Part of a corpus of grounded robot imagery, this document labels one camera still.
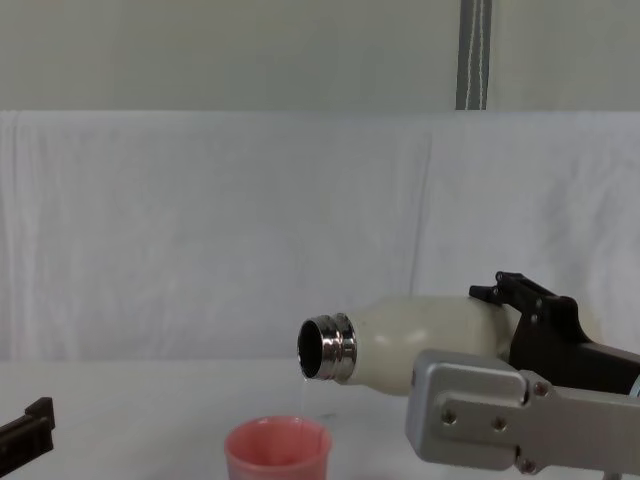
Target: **gray wall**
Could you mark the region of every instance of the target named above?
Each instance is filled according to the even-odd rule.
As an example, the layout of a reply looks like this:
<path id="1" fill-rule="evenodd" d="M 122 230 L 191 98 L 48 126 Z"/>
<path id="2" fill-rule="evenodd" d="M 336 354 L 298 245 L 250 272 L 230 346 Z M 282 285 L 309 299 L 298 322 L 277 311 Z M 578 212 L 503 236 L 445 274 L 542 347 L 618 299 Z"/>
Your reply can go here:
<path id="1" fill-rule="evenodd" d="M 449 111 L 458 3 L 2 0 L 0 109 Z"/>
<path id="2" fill-rule="evenodd" d="M 640 110 L 640 2 L 493 0 L 488 108 Z"/>

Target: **cup rim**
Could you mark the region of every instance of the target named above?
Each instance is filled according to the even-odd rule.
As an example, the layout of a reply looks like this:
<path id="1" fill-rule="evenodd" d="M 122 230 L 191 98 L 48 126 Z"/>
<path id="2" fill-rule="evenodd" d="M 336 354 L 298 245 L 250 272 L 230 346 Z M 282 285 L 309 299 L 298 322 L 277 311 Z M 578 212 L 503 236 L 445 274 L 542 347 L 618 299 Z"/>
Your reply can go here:
<path id="1" fill-rule="evenodd" d="M 291 465 L 256 465 L 255 463 L 251 463 L 251 462 L 247 462 L 245 460 L 242 460 L 240 458 L 238 458 L 237 456 L 235 456 L 233 453 L 231 453 L 229 451 L 229 439 L 231 438 L 231 436 L 236 432 L 236 430 L 246 427 L 248 425 L 252 425 L 254 423 L 260 423 L 260 422 L 285 422 L 285 423 L 290 423 L 293 420 L 301 420 L 305 423 L 309 423 L 315 427 L 319 427 L 322 429 L 322 434 L 327 436 L 327 439 L 329 440 L 327 442 L 327 445 L 325 448 L 323 448 L 322 450 L 320 450 L 319 453 L 316 453 L 315 455 L 313 455 L 312 457 L 309 457 L 308 459 L 300 462 L 300 463 L 294 463 Z M 329 453 L 329 451 L 331 450 L 331 446 L 333 445 L 333 438 L 331 438 L 331 434 L 329 433 L 329 430 L 327 429 L 327 427 L 325 427 L 324 425 L 322 425 L 321 423 L 316 422 L 315 420 L 312 420 L 310 418 L 307 417 L 301 417 L 298 415 L 272 415 L 272 416 L 265 416 L 265 417 L 258 417 L 258 418 L 254 418 L 253 420 L 249 420 L 246 421 L 244 423 L 241 423 L 240 425 L 237 425 L 236 427 L 234 427 L 228 434 L 227 434 L 227 438 L 225 438 L 224 440 L 224 453 L 227 456 L 227 459 L 232 461 L 234 464 L 238 465 L 239 467 L 245 469 L 245 470 L 251 470 L 254 472 L 278 472 L 278 471 L 282 471 L 282 470 L 293 470 L 293 469 L 298 469 L 298 468 L 303 468 L 303 467 L 307 467 L 309 465 L 312 465 L 316 462 L 318 462 L 318 460 L 320 460 L 322 457 L 326 457 Z"/>

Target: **stainless steel bottle neck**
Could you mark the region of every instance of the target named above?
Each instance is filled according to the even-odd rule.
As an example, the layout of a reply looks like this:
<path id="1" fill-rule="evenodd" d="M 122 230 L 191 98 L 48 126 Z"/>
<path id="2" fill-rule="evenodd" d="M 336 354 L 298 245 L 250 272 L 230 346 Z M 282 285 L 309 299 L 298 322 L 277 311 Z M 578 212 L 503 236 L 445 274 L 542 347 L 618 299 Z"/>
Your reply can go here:
<path id="1" fill-rule="evenodd" d="M 306 378 L 346 381 L 356 365 L 353 326 L 343 314 L 310 318 L 298 335 L 298 362 Z"/>

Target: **gray metal bracket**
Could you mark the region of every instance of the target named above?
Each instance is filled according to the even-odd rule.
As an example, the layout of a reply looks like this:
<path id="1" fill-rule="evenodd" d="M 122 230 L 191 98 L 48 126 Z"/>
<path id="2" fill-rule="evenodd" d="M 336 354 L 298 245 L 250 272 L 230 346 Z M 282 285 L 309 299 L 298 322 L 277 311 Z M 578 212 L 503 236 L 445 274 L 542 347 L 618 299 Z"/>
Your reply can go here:
<path id="1" fill-rule="evenodd" d="M 640 401 L 554 387 L 494 358 L 425 351 L 406 433 L 428 462 L 535 474 L 555 465 L 640 474 Z"/>

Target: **white bottle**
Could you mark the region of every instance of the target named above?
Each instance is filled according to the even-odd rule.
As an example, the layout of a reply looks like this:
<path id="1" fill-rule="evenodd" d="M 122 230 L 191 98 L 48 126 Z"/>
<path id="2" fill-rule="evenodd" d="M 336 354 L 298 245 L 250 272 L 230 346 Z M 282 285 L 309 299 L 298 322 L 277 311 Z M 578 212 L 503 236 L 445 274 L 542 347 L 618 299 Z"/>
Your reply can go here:
<path id="1" fill-rule="evenodd" d="M 519 320 L 520 313 L 510 307 L 469 297 L 389 298 L 352 314 L 307 320 L 298 337 L 298 358 L 307 378 L 407 395 L 421 351 L 505 358 Z M 580 324 L 600 341 L 591 315 L 581 311 Z"/>

